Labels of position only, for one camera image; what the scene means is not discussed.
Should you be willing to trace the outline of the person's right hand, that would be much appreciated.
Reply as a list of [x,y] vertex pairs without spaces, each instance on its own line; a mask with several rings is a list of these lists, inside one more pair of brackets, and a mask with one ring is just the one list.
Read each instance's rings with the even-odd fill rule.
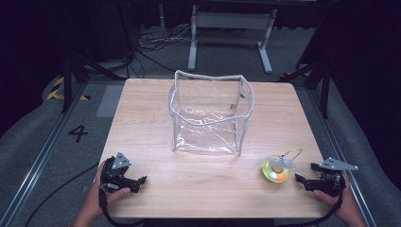
[[[346,217],[360,216],[356,199],[352,194],[350,181],[346,175],[343,175],[343,178],[345,181],[345,188],[342,193],[342,204],[340,209],[335,213],[342,221]],[[320,190],[314,190],[313,195],[329,206],[333,206],[337,202],[337,198],[331,197]]]

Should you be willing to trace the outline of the aluminium floor rail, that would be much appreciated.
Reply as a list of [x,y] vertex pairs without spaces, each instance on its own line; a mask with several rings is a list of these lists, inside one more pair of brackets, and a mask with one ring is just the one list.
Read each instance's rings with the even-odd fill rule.
[[70,113],[78,103],[80,96],[82,95],[86,86],[86,83],[79,83],[76,85],[76,88],[73,90],[72,96],[69,99],[69,106],[64,113],[59,114],[51,132],[46,137],[44,145],[42,146],[40,152],[36,156],[34,162],[30,166],[25,177],[23,178],[23,181],[21,182],[17,192],[10,202],[8,209],[5,211],[4,215],[0,219],[0,227],[11,227],[17,219],[22,210],[22,207],[26,203],[27,198],[29,197],[36,182],[40,178],[43,169],[51,153],[54,150],[55,143],[60,137],[62,128],[66,124]]
[[[330,144],[331,157],[335,158],[337,160],[340,160],[342,162],[347,162],[347,159],[345,158],[344,153],[342,152],[339,141],[338,141],[337,137],[335,136],[329,121],[323,116],[323,114],[321,112],[320,101],[319,101],[318,96],[313,91],[307,91],[306,93],[314,107],[315,112],[318,115],[319,121],[323,127],[324,134],[328,138],[328,141]],[[360,190],[359,183],[357,182],[357,179],[355,177],[354,171],[345,170],[344,173],[351,180],[351,189],[352,189],[353,195],[355,196],[355,199],[357,201],[357,206],[358,206],[359,211],[361,212],[361,215],[364,218],[367,226],[368,227],[377,227],[377,225],[375,223],[375,219],[373,218],[373,215],[364,199],[364,196],[362,195],[362,192]]]

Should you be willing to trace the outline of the person's left hand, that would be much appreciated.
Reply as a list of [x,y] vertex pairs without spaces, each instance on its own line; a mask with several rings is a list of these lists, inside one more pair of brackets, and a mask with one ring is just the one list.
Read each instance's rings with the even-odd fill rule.
[[[103,214],[98,202],[98,187],[100,186],[100,177],[103,170],[105,162],[102,162],[99,166],[96,177],[91,186],[85,203],[83,204],[83,208],[81,211],[83,212],[86,218],[97,218]],[[124,196],[130,194],[131,190],[127,187],[114,191],[113,193],[106,194],[106,201],[108,204],[111,204],[115,201],[122,199]]]

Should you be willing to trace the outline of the black metal stand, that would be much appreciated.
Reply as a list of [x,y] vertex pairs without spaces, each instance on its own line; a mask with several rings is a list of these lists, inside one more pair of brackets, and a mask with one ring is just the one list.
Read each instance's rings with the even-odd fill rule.
[[304,82],[304,87],[307,90],[314,90],[319,84],[322,85],[321,88],[321,99],[320,99],[320,110],[325,119],[328,118],[327,104],[328,95],[330,87],[330,76],[331,71],[329,64],[327,62],[314,62],[306,65],[293,73],[285,73],[279,79],[278,82],[290,82],[306,73],[309,74],[306,81]]
[[111,80],[124,80],[111,70],[101,66],[99,63],[89,60],[79,54],[68,55],[64,61],[63,78],[64,78],[64,101],[62,112],[66,113],[73,102],[72,77],[75,77],[78,83],[86,83],[89,81],[89,74],[85,65],[89,65],[96,72],[106,76]]

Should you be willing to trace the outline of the clear plastic zipper bag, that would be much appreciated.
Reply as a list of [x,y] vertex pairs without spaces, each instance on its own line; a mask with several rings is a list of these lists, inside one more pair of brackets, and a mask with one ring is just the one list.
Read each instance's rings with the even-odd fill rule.
[[168,92],[174,151],[239,156],[253,113],[254,92],[241,75],[176,71]]

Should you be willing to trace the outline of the grey floor patch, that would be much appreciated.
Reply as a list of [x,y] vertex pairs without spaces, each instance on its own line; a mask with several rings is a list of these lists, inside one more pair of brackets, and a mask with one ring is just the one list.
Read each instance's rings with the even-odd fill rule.
[[114,117],[122,91],[122,85],[107,85],[96,111],[96,116]]

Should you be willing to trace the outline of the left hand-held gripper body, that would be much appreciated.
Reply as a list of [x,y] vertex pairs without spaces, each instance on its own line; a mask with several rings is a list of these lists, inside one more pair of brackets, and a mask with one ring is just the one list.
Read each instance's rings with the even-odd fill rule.
[[121,152],[107,159],[101,172],[100,187],[107,191],[116,191],[122,188],[133,190],[133,180],[125,178],[131,161]]

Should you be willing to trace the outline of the yellow and black floor tape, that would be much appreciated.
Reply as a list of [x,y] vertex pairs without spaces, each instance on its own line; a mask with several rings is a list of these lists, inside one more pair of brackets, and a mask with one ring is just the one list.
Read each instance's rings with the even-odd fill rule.
[[64,100],[64,95],[59,94],[59,89],[64,83],[64,77],[59,77],[56,82],[54,83],[52,89],[50,90],[49,94],[47,95],[47,99],[59,99]]

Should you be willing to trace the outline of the yellow ring toy with ball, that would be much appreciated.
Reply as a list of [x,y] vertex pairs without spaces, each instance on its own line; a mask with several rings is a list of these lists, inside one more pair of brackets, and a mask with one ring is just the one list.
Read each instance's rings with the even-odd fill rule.
[[290,171],[295,167],[294,160],[302,153],[301,148],[294,148],[280,155],[271,155],[262,164],[264,176],[273,183],[285,182]]

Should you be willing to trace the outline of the grey metal table frame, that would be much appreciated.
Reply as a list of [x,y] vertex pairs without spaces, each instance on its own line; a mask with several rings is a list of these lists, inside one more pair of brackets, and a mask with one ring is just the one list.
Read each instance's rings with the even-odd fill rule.
[[277,10],[272,9],[268,14],[250,14],[233,12],[204,12],[198,7],[192,7],[191,14],[191,43],[187,68],[189,71],[196,69],[197,59],[197,29],[198,28],[233,28],[263,30],[264,38],[256,44],[262,61],[264,71],[272,73],[272,67],[267,52],[267,45],[270,38]]

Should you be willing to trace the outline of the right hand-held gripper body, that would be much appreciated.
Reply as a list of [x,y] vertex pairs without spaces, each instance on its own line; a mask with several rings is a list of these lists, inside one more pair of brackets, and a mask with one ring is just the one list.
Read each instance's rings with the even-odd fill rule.
[[322,163],[318,164],[325,168],[325,172],[320,173],[320,179],[323,184],[322,191],[331,197],[341,194],[345,188],[345,181],[342,177],[344,170],[358,170],[358,166],[344,163],[343,161],[329,157]]

